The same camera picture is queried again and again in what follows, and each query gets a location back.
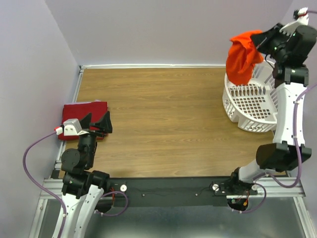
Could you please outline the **orange t-shirt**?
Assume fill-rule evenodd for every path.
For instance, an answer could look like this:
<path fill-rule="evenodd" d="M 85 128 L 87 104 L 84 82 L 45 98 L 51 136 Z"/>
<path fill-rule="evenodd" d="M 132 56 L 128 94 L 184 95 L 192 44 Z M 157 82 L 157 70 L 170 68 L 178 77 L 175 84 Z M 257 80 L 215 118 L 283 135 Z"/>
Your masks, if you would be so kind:
<path fill-rule="evenodd" d="M 252 35 L 261 33 L 261 30 L 248 31 L 230 39 L 232 46 L 226 60 L 226 74 L 234 85 L 248 84 L 256 64 L 264 61 L 251 40 Z"/>

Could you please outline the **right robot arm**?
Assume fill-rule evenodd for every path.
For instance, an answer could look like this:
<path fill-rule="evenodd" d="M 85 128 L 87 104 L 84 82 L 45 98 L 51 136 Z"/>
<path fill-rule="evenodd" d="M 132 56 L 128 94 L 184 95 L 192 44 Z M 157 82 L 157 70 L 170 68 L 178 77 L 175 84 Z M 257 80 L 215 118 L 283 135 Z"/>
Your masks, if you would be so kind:
<path fill-rule="evenodd" d="M 249 69 L 261 58 L 248 60 L 247 56 L 264 54 L 275 60 L 272 76 L 278 99 L 277 126 L 273 142 L 261 145 L 251 163 L 231 174 L 227 186 L 231 193 L 239 194 L 251 188 L 256 180 L 270 176 L 281 187 L 293 188 L 300 181 L 302 163 L 312 155 L 302 133 L 303 102 L 311 89 L 304 61 L 317 41 L 317 31 L 309 25 L 293 22 L 243 36 L 249 41 L 248 52 L 234 50 Z"/>

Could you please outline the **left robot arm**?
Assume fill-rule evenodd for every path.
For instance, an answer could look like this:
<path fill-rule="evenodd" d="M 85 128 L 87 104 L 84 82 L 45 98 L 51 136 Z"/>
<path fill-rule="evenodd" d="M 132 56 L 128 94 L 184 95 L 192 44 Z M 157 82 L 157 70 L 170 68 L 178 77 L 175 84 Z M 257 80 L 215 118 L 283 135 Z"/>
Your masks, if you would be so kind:
<path fill-rule="evenodd" d="M 78 136 L 76 149 L 65 150 L 61 156 L 61 170 L 65 172 L 61 189 L 63 201 L 53 233 L 55 238 L 82 238 L 98 199 L 110 189 L 110 176 L 91 171 L 97 148 L 97 138 L 112 133 L 110 112 L 98 122 L 89 113 L 81 120 L 68 119 L 58 130 L 64 136 Z"/>

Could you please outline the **folded dark red t-shirt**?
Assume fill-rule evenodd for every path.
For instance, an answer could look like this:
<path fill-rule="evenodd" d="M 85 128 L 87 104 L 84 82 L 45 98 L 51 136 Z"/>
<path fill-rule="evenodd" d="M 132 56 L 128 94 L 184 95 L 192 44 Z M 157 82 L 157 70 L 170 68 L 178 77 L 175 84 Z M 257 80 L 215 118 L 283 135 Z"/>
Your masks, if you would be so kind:
<path fill-rule="evenodd" d="M 77 104 L 67 104 L 64 105 L 62 111 L 62 123 L 63 124 L 68 119 L 78 119 L 79 121 L 88 113 L 92 113 L 92 122 L 97 122 L 100 118 L 108 112 L 107 102 L 95 101 L 89 103 L 77 103 Z M 97 136 L 97 139 L 102 139 L 108 134 L 103 134 L 96 132 L 96 129 L 91 126 L 87 130 L 88 134 L 94 134 Z M 68 141 L 79 139 L 79 136 L 64 136 L 63 134 L 58 135 L 59 140 Z"/>

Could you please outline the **white plastic laundry basket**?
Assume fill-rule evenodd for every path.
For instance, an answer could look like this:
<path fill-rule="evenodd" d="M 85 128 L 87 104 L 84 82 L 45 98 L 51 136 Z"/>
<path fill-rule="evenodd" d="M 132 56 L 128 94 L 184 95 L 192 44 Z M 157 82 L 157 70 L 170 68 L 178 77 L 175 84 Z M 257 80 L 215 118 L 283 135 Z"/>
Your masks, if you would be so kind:
<path fill-rule="evenodd" d="M 276 130 L 278 102 L 271 65 L 270 61 L 257 64 L 247 85 L 234 85 L 224 77 L 224 110 L 244 131 Z"/>

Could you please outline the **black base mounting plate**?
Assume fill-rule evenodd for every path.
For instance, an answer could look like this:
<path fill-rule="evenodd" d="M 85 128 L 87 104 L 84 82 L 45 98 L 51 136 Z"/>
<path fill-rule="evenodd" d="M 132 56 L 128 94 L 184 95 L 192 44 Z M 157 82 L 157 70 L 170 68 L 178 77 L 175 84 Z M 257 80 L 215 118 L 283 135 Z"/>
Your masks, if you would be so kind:
<path fill-rule="evenodd" d="M 179 206 L 226 206 L 231 197 L 256 195 L 246 188 L 229 189 L 225 184 L 229 176 L 215 177 L 157 177 L 111 178 L 115 191 L 127 187 L 129 207 L 179 207 Z"/>

